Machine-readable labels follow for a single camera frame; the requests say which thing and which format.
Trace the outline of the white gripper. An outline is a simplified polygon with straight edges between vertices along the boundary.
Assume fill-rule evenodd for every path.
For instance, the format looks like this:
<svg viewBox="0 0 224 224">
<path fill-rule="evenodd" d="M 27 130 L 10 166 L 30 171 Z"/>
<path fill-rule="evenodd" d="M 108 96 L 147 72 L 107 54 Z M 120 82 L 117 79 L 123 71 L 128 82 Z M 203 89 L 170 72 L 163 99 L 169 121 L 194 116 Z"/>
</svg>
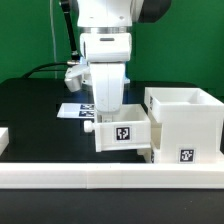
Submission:
<svg viewBox="0 0 224 224">
<path fill-rule="evenodd" d="M 118 113 L 123 100 L 125 64 L 91 63 L 90 73 L 97 113 Z"/>
</svg>

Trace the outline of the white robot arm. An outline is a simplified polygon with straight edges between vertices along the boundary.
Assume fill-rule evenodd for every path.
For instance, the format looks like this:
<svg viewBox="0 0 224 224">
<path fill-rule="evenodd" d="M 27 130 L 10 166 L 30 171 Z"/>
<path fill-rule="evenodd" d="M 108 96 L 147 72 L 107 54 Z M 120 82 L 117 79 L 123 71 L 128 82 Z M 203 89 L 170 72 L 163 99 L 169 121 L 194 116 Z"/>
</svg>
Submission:
<svg viewBox="0 0 224 224">
<path fill-rule="evenodd" d="M 72 92 L 90 76 L 95 110 L 99 115 L 120 111 L 125 66 L 131 59 L 135 22 L 161 19 L 172 0 L 60 0 L 64 13 L 72 61 L 65 83 Z"/>
</svg>

